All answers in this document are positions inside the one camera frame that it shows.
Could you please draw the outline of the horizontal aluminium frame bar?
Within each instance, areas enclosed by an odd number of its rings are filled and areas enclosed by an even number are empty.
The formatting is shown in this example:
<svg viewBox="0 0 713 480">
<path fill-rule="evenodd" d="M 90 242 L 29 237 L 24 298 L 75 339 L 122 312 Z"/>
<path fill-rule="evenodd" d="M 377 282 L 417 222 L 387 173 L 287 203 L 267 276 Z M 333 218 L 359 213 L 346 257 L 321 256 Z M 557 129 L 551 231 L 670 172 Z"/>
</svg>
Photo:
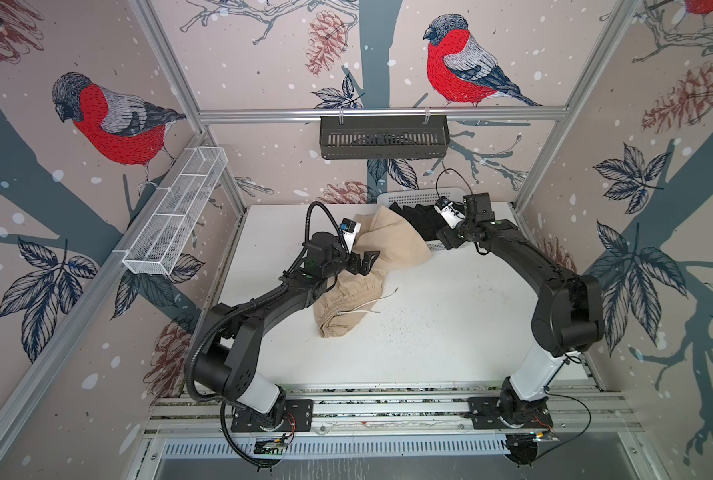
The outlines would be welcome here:
<svg viewBox="0 0 713 480">
<path fill-rule="evenodd" d="M 564 106 L 495 106 L 446 108 L 366 108 L 366 109 L 254 109 L 254 110 L 204 110 L 198 120 L 204 125 L 248 123 L 308 123 L 324 117 L 337 120 L 346 117 L 396 117 L 396 116 L 446 116 L 448 120 L 549 120 L 566 118 L 569 109 Z"/>
</svg>

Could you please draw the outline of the black shorts in basket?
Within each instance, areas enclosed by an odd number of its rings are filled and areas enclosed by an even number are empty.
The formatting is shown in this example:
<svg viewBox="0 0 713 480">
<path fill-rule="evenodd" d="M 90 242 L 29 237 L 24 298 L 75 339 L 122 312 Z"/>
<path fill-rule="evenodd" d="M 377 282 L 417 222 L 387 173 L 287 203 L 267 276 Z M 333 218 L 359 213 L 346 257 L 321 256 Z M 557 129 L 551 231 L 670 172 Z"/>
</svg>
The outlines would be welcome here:
<svg viewBox="0 0 713 480">
<path fill-rule="evenodd" d="M 400 206 L 394 202 L 389 209 L 406 220 L 426 242 L 438 240 L 438 233 L 449 229 L 447 222 L 433 206 Z"/>
</svg>

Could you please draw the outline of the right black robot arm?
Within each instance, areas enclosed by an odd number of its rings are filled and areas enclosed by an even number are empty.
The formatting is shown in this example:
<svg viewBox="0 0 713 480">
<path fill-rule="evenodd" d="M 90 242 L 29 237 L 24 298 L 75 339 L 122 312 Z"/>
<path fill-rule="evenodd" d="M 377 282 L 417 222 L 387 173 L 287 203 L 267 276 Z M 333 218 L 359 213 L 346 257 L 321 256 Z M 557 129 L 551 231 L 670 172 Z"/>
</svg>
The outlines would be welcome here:
<svg viewBox="0 0 713 480">
<path fill-rule="evenodd" d="M 505 261 L 537 295 L 530 321 L 534 339 L 520 368 L 501 386 L 500 418 L 520 426 L 544 410 L 548 386 L 558 371 L 604 336 L 602 291 L 591 275 L 578 275 L 551 260 L 510 220 L 497 219 L 486 193 L 462 202 L 438 197 L 435 211 L 446 226 L 437 238 L 447 250 L 465 242 L 482 256 Z"/>
</svg>

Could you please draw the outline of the beige drawstring shorts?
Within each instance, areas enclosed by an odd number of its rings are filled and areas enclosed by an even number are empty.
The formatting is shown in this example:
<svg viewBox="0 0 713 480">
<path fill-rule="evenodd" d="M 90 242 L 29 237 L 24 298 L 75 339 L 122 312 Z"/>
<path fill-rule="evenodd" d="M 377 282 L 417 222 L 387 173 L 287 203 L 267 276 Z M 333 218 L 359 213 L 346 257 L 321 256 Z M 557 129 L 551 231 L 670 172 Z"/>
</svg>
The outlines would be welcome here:
<svg viewBox="0 0 713 480">
<path fill-rule="evenodd" d="M 384 282 L 390 272 L 414 268 L 428 262 L 432 254 L 421 235 L 410 223 L 386 207 L 372 216 L 358 216 L 361 230 L 354 251 L 379 253 L 366 275 L 344 271 L 336 285 L 324 293 L 314 306 L 314 320 L 322 338 L 342 337 L 385 297 Z"/>
</svg>

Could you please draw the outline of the white plastic laundry basket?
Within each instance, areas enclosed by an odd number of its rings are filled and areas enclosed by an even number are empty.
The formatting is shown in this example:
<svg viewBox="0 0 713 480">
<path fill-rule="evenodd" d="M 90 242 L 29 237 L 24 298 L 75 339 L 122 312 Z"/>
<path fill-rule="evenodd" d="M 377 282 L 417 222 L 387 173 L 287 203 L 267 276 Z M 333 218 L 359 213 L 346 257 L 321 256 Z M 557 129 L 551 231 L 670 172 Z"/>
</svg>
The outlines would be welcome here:
<svg viewBox="0 0 713 480">
<path fill-rule="evenodd" d="M 465 192 L 457 187 L 442 187 L 439 190 L 441 196 L 447 197 L 453 202 L 461 203 Z M 377 196 L 376 203 L 386 208 L 396 203 L 399 207 L 416 205 L 433 207 L 438 200 L 438 195 L 434 189 L 404 190 L 396 192 L 386 192 Z"/>
</svg>

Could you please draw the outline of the aluminium mounting rail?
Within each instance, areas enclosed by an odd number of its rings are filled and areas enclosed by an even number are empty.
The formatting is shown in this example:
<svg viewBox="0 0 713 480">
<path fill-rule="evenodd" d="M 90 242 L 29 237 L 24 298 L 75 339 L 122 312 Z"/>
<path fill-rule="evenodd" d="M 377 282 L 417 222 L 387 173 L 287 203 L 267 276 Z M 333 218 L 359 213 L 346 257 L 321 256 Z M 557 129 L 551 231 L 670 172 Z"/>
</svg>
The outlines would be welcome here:
<svg viewBox="0 0 713 480">
<path fill-rule="evenodd" d="M 474 430 L 466 400 L 499 397 L 493 384 L 460 383 L 418 388 L 332 388 L 292 386 L 288 399 L 314 402 L 309 436 L 469 433 Z M 634 432 L 643 427 L 620 393 L 604 392 L 589 382 L 560 381 L 547 408 L 555 433 Z M 156 402 L 144 436 L 216 437 L 218 404 L 196 403 L 188 396 Z"/>
</svg>

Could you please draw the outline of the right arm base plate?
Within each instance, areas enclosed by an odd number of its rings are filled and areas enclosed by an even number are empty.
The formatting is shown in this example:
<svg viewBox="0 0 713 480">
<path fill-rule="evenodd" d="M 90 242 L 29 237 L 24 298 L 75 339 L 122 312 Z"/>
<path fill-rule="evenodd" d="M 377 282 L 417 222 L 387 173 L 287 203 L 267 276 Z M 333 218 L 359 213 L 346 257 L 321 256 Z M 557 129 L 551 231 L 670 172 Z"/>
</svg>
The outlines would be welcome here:
<svg viewBox="0 0 713 480">
<path fill-rule="evenodd" d="M 466 400 L 468 414 L 475 430 L 528 429 L 548 430 L 553 421 L 547 408 L 546 399 L 526 402 L 498 397 L 470 397 Z"/>
</svg>

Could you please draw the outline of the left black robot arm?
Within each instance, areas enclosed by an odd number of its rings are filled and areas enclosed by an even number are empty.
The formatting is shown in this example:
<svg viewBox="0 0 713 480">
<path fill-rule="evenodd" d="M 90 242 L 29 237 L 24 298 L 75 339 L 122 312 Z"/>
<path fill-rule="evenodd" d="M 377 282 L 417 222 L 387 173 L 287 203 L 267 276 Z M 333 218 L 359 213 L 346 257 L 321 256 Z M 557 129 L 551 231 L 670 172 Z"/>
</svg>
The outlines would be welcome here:
<svg viewBox="0 0 713 480">
<path fill-rule="evenodd" d="M 379 256 L 378 251 L 353 252 L 341 235 L 318 232 L 304 241 L 292 266 L 282 272 L 278 287 L 246 303 L 212 307 L 184 363 L 190 398 L 248 410 L 268 427 L 282 423 L 286 392 L 258 373 L 264 335 L 288 316 L 314 305 L 334 287 L 338 274 L 366 276 Z"/>
</svg>

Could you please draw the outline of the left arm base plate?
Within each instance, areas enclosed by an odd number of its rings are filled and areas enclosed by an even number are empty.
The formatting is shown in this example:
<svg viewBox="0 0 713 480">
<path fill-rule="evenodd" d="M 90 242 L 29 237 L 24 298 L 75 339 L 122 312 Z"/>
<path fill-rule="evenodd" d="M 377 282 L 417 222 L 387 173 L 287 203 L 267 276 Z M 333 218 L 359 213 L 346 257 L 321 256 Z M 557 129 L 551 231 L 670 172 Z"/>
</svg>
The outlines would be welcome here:
<svg viewBox="0 0 713 480">
<path fill-rule="evenodd" d="M 232 414 L 232 433 L 300 433 L 312 428 L 314 402 L 310 399 L 284 399 L 270 412 L 244 407 Z"/>
</svg>

